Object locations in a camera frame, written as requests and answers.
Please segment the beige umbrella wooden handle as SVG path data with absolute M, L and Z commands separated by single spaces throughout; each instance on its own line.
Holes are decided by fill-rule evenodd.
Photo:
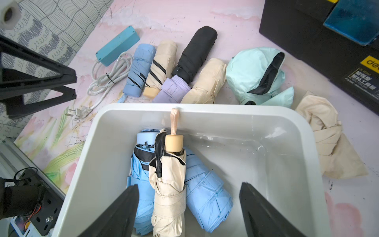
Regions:
M 162 129 L 155 139 L 155 157 L 149 163 L 149 183 L 155 191 L 151 223 L 154 237 L 184 237 L 187 192 L 184 137 L 177 134 L 179 110 L 170 113 L 171 133 Z

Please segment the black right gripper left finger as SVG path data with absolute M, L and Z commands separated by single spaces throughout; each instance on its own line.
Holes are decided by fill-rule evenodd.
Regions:
M 129 186 L 80 236 L 130 237 L 138 203 L 138 186 Z

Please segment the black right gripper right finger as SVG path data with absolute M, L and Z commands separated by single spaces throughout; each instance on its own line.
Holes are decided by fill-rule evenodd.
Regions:
M 247 236 L 303 237 L 271 203 L 251 184 L 243 182 L 239 200 Z

